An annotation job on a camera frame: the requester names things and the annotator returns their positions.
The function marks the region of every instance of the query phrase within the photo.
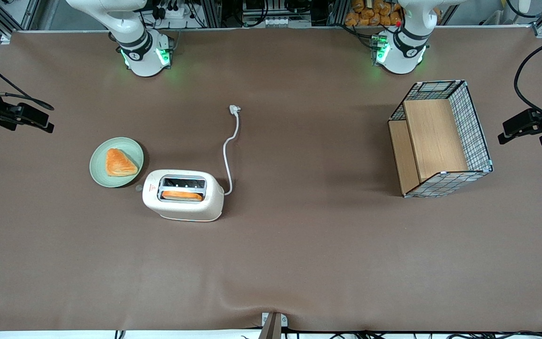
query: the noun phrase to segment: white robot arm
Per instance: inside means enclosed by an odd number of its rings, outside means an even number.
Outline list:
[[[157,30],[147,30],[134,10],[148,0],[66,0],[101,22],[120,45],[127,67],[140,77],[151,77],[170,67],[174,41]]]
[[[381,49],[376,62],[392,73],[405,74],[422,61],[426,41],[437,23],[434,7],[457,5],[466,0],[399,0],[403,7],[402,25],[380,33]]]

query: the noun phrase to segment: green plate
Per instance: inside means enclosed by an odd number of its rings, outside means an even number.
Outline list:
[[[111,177],[106,172],[106,153],[110,148],[118,148],[123,151],[125,155],[133,161],[137,166],[137,174],[127,177]],[[128,184],[133,180],[143,166],[143,150],[142,147],[133,139],[128,137],[115,137],[108,141],[105,141],[91,156],[89,161],[89,172],[95,182],[99,183],[103,187],[120,187]]]

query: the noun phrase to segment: green led light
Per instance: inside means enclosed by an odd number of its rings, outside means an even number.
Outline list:
[[[390,52],[390,44],[385,43],[385,45],[378,51],[378,62],[385,62],[388,52]]]
[[[417,63],[419,64],[420,62],[422,62],[422,58],[423,58],[423,53],[426,51],[426,46],[424,46],[424,48],[422,48],[422,50],[420,51],[420,58],[417,60]]]
[[[127,60],[127,55],[125,54],[125,51],[123,51],[122,49],[120,50],[120,53],[122,54],[122,57],[123,59],[125,60],[125,65],[127,65],[127,67],[129,67],[129,60]]]
[[[160,62],[163,64],[163,65],[167,65],[169,63],[169,56],[168,56],[168,52],[165,51],[165,50],[160,50],[160,49],[156,49],[156,54],[158,54],[159,56],[159,59],[160,59]]]

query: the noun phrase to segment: wire mesh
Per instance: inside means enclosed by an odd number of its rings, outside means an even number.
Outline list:
[[[407,100],[446,99],[462,82],[463,80],[415,83],[405,96],[405,99],[400,102],[400,105],[396,108],[394,113],[392,113],[390,120],[405,120],[405,108],[403,107],[403,102]]]
[[[449,102],[453,110],[457,132],[460,135],[467,167],[474,171],[493,171],[484,133],[467,86],[460,86],[456,89],[449,96]]]
[[[407,100],[449,99],[469,171],[440,172],[404,196],[443,197],[493,171],[486,140],[464,80],[426,81],[413,85],[390,120],[405,120]]]

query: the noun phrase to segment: wooden panel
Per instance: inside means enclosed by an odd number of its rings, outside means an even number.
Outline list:
[[[396,170],[399,173],[400,191],[405,195],[420,184],[409,137],[409,128],[405,120],[392,120],[388,122],[390,139],[394,150]]]
[[[467,171],[449,100],[404,102],[419,180],[442,171]]]

